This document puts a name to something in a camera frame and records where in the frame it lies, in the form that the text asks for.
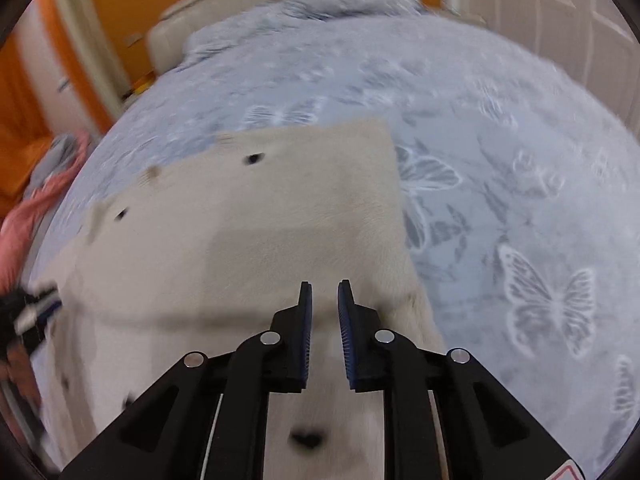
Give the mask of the cream knitted cardigan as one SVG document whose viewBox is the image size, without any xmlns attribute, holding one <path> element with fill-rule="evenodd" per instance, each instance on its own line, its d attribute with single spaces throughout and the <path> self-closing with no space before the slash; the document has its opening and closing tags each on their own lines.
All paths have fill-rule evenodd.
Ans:
<svg viewBox="0 0 640 480">
<path fill-rule="evenodd" d="M 381 119 L 224 133 L 94 204 L 39 274 L 61 309 L 46 344 L 43 413 L 69 463 L 191 351 L 234 350 L 314 294 L 310 372 L 269 405 L 269 479 L 378 479 L 382 398 L 345 377 L 336 294 L 442 350 L 410 258 L 392 137 Z"/>
</svg>

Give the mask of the pink and grey clothes pile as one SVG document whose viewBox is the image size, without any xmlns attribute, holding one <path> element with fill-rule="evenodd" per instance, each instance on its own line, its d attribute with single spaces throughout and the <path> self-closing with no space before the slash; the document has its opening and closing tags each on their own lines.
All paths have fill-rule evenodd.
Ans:
<svg viewBox="0 0 640 480">
<path fill-rule="evenodd" d="M 85 131 L 61 134 L 32 170 L 23 200 L 8 213 L 1 227 L 2 294 L 20 284 L 42 219 L 60 202 L 85 165 L 92 141 Z"/>
</svg>

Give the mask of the blue butterfly bed cover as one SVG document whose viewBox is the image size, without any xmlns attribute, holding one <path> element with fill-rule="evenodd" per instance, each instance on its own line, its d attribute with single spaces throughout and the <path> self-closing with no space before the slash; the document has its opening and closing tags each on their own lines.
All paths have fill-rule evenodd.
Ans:
<svg viewBox="0 0 640 480">
<path fill-rule="evenodd" d="M 589 479 L 639 418 L 639 147 L 553 64 L 433 14 L 193 34 L 82 167 L 30 278 L 89 209 L 224 133 L 381 119 L 407 247 L 444 346 L 467 348 Z"/>
</svg>

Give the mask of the white panelled wardrobe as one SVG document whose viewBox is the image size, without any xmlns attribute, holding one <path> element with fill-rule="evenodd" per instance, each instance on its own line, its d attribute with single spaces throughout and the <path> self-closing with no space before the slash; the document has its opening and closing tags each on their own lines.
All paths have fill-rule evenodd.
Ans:
<svg viewBox="0 0 640 480">
<path fill-rule="evenodd" d="M 612 0 L 461 0 L 488 27 L 565 70 L 639 133 L 639 41 Z"/>
</svg>

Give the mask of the white door frame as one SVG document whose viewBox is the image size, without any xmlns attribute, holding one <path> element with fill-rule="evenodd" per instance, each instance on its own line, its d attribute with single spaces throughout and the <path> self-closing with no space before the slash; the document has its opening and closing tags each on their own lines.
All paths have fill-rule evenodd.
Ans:
<svg viewBox="0 0 640 480">
<path fill-rule="evenodd" d="M 129 77 L 103 28 L 93 0 L 53 0 L 70 48 L 89 88 L 117 122 L 126 110 Z"/>
</svg>

